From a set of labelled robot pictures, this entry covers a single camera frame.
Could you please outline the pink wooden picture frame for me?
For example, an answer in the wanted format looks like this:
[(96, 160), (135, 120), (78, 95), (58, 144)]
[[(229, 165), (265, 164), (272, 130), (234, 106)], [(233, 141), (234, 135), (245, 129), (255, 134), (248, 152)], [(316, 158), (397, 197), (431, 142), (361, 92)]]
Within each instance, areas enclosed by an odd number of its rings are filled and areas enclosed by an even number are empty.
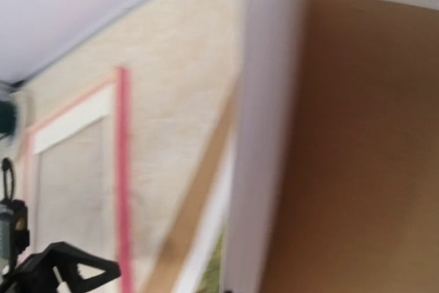
[(38, 119), (29, 128), (27, 135), (27, 145), (23, 159), (23, 181), (21, 192), (29, 206), (29, 227), (32, 232), (29, 251), (34, 250), (33, 238), (36, 232), (34, 218), (36, 215), (34, 185), (37, 177), (37, 157), (32, 154), (32, 129), (37, 124), (49, 119), (64, 107), (72, 104), (81, 96), (90, 93), (104, 84), (115, 85), (115, 98), (113, 112), (108, 116), (112, 124), (112, 174), (113, 186), (112, 196), (115, 207), (115, 247), (116, 256), (111, 259), (116, 261), (121, 269), (121, 276), (113, 282), (101, 287), (102, 292), (132, 292), (134, 289), (131, 266), (131, 246), (130, 246), (130, 211), (128, 207), (128, 187), (130, 175), (128, 172), (129, 145), (128, 131), (130, 118), (130, 74), (126, 69), (118, 68), (105, 77), (95, 81), (90, 87), (76, 93), (68, 101), (57, 104), (56, 108), (49, 114)]

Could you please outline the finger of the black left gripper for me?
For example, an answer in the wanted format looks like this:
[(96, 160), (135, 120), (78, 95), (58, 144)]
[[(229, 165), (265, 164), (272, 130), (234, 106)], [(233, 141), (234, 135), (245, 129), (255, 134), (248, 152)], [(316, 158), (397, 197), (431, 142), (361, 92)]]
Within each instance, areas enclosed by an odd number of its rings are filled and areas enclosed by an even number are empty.
[[(85, 278), (79, 266), (101, 273)], [(52, 243), (41, 253), (30, 255), (19, 267), (19, 292), (57, 292), (66, 283), (71, 292), (90, 292), (121, 276), (119, 264), (102, 259), (66, 242)]]

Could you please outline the landscape photo print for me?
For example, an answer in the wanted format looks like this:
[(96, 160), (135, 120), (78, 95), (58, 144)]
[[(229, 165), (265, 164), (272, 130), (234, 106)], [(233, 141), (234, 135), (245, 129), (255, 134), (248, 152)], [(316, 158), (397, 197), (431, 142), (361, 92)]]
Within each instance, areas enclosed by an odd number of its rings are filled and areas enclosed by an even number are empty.
[(220, 233), (220, 291), (259, 291), (295, 96), (300, 20), (301, 0), (246, 0), (237, 132), (174, 292), (195, 291)]

